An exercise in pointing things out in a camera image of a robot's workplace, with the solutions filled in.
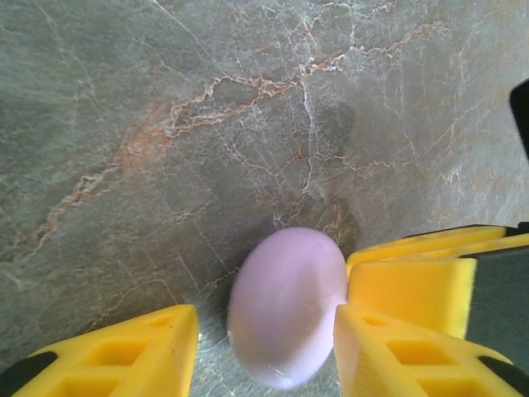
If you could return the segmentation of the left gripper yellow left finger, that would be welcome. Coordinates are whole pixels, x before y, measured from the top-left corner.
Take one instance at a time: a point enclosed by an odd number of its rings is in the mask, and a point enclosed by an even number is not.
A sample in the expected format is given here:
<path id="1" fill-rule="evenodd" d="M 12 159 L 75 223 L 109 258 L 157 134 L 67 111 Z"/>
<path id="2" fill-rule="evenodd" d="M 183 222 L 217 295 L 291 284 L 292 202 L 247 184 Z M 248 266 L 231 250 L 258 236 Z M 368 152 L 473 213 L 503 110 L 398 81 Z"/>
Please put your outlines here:
<path id="1" fill-rule="evenodd" d="M 42 347 L 1 374 L 3 396 L 187 396 L 198 316 L 177 304 Z"/>

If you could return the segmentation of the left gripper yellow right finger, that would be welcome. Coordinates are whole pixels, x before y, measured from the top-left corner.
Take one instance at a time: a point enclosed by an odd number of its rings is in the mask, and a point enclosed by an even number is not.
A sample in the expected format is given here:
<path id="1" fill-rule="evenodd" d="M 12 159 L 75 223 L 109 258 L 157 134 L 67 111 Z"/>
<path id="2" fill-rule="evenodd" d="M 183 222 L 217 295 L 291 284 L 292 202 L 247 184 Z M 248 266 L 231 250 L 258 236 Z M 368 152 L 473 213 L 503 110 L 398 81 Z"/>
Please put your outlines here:
<path id="1" fill-rule="evenodd" d="M 334 350 L 344 396 L 521 396 L 502 354 L 356 305 L 340 305 Z"/>

